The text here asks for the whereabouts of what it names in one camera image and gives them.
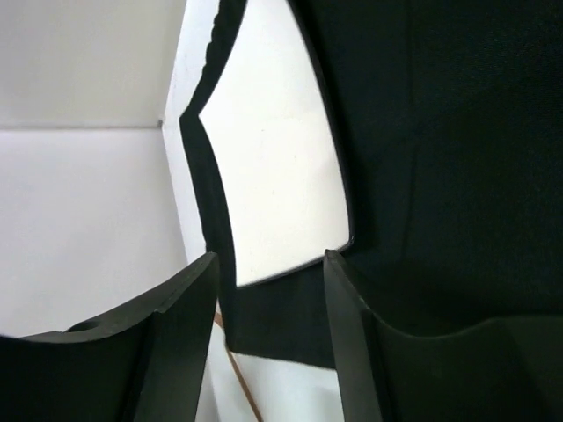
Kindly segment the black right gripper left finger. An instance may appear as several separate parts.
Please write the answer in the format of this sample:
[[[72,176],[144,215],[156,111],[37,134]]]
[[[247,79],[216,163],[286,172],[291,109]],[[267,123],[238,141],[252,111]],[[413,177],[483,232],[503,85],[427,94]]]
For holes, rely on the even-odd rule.
[[[218,283],[209,252],[66,331],[2,337],[2,420],[194,420]]]

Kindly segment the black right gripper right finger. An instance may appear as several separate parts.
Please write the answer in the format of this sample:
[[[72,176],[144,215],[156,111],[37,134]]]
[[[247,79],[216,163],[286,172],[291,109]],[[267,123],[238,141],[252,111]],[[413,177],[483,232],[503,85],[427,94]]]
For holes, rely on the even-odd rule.
[[[411,274],[370,280],[336,251],[323,272],[346,420],[561,420],[561,316],[497,315]]]

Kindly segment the black cloth placemat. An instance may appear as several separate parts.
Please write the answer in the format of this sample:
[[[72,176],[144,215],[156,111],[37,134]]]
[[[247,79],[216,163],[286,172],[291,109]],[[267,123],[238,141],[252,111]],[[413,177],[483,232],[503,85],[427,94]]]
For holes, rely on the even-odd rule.
[[[346,259],[452,322],[562,311],[562,4],[292,1]]]

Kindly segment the white square plate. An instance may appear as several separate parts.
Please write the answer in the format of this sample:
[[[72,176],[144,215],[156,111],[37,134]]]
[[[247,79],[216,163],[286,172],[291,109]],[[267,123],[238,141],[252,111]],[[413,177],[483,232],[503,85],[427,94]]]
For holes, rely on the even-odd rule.
[[[350,243],[333,131],[288,2],[246,4],[200,118],[223,182],[237,287]]]

